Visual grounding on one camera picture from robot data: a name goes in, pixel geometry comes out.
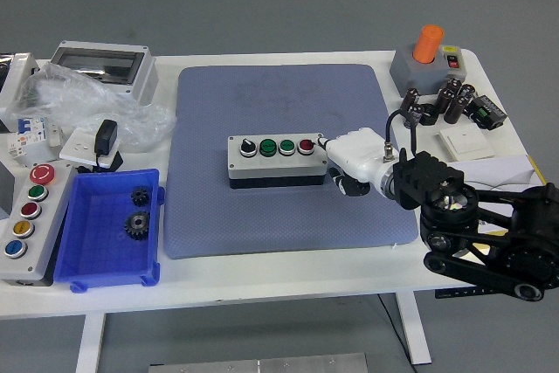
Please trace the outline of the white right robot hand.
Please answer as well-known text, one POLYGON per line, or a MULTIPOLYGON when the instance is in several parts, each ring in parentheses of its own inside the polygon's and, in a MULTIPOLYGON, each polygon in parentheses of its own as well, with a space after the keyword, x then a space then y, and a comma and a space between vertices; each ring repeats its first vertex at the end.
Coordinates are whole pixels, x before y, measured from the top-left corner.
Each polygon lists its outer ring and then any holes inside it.
POLYGON ((391 144, 371 128, 340 135, 334 139, 317 137, 333 166, 328 173, 337 188, 348 197, 362 197, 372 187, 388 199, 394 199, 393 165, 397 162, 391 144))

